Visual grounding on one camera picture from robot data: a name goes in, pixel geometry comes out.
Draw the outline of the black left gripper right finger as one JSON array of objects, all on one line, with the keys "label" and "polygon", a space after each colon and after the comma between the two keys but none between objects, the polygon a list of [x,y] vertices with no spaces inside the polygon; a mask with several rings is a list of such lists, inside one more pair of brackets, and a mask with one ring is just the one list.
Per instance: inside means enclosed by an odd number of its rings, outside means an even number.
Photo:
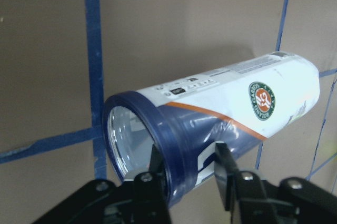
[{"label": "black left gripper right finger", "polygon": [[336,196],[300,177],[278,186],[240,170],[225,143],[215,145],[217,186],[231,223],[336,223]]}]

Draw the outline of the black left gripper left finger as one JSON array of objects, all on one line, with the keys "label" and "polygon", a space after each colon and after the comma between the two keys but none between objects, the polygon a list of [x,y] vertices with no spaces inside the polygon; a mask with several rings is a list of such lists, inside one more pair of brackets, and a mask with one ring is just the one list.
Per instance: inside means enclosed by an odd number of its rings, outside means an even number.
[{"label": "black left gripper left finger", "polygon": [[35,223],[171,223],[163,157],[152,147],[150,167],[116,186],[95,179],[36,219]]}]

